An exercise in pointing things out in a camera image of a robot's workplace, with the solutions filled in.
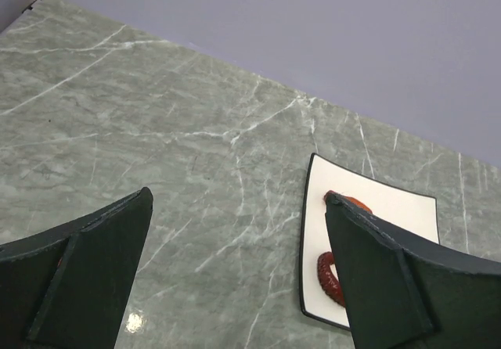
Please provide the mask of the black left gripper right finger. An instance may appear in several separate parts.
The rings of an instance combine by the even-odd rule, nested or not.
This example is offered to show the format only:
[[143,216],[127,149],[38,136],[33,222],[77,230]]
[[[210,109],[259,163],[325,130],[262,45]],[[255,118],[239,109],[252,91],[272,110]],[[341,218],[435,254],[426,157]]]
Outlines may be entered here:
[[500,264],[432,243],[359,208],[377,229],[341,280],[357,348],[498,348]]

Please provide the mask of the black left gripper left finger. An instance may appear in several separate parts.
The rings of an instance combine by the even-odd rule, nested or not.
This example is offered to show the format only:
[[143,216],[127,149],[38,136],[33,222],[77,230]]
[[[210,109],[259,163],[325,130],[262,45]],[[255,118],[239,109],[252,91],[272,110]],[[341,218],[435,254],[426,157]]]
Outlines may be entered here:
[[1,245],[3,348],[112,348],[153,214],[144,187]]

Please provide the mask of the curved red sausage piece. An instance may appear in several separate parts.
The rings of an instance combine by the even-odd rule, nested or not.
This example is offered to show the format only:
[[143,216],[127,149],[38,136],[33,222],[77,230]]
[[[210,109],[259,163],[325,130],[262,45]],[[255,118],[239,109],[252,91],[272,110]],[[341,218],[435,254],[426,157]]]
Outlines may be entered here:
[[331,266],[334,265],[332,252],[324,252],[317,259],[317,279],[323,292],[336,304],[345,307],[344,294]]

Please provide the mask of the red-brown chicken wing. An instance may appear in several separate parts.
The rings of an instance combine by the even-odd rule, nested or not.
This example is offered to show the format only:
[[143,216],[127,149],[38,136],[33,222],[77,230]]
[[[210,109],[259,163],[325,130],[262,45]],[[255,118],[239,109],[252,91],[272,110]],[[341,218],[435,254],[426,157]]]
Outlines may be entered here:
[[332,195],[335,195],[335,196],[341,196],[343,198],[345,198],[346,200],[350,201],[351,203],[353,203],[354,205],[356,205],[357,207],[363,209],[364,211],[372,214],[373,211],[367,206],[365,205],[363,202],[361,202],[360,200],[357,200],[355,197],[352,197],[352,196],[346,196],[346,195],[342,195],[342,194],[339,194],[333,190],[329,190],[323,197],[323,200],[324,202],[326,203],[327,202],[327,199],[329,196],[332,196]]

